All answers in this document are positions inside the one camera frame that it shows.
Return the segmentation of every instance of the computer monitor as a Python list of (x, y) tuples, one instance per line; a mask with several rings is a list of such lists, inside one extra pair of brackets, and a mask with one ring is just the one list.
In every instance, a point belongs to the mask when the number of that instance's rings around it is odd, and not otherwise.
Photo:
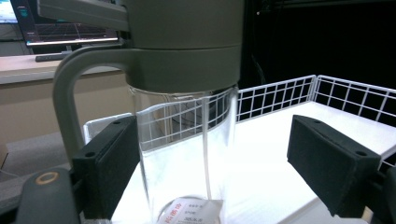
[(36, 0), (11, 0), (11, 4), (26, 46), (34, 54), (57, 53), (60, 49), (78, 49), (82, 45), (118, 40), (114, 30), (40, 17)]
[(9, 0), (0, 0), (0, 24), (18, 23)]

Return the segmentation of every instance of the white label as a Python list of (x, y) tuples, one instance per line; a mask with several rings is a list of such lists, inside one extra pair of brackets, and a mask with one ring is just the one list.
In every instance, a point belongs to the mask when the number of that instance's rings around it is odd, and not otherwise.
[(166, 209), (158, 224), (214, 224), (223, 200), (178, 198)]

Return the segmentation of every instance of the white table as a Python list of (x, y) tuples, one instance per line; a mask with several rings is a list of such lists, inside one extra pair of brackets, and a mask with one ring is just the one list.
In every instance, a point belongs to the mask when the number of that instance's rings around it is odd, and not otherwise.
[[(235, 127), (235, 149), (230, 151), (227, 224), (298, 223), (301, 214), (318, 205), (318, 197), (287, 162), (294, 114), (319, 119), (383, 157), (396, 151), (395, 128), (313, 102), (239, 122)], [(326, 212), (312, 218), (319, 218), (319, 222), (309, 223), (364, 223), (333, 218)], [(138, 166), (112, 223), (140, 224), (148, 223), (148, 219)]]

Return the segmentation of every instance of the dark background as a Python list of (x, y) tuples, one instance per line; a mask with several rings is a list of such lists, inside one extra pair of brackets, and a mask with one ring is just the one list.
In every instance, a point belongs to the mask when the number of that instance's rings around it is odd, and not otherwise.
[(262, 1), (247, 1), (239, 88), (326, 75), (396, 89), (395, 8), (393, 1), (257, 15)]

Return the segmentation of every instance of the white wire rack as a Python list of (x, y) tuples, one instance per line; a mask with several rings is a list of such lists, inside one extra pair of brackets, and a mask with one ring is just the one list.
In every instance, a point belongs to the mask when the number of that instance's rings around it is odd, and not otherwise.
[(175, 143), (218, 126), (229, 114), (233, 91), (228, 89), (198, 99), (155, 105), (138, 112), (141, 150)]
[(240, 90), (237, 121), (305, 102), (396, 127), (396, 90), (315, 75)]
[[(139, 132), (144, 135), (145, 149), (175, 142), (203, 129), (203, 120), (208, 128), (215, 127), (227, 116), (230, 105), (229, 92), (205, 98), (208, 108), (202, 107), (203, 99), (182, 103), (156, 105), (142, 113)], [(236, 120), (252, 119), (290, 106), (316, 102), (354, 115), (396, 127), (396, 90), (349, 81), (336, 77), (307, 76), (238, 91)], [(203, 109), (208, 109), (208, 118), (203, 118)], [(89, 142), (117, 116), (87, 122), (84, 132)]]

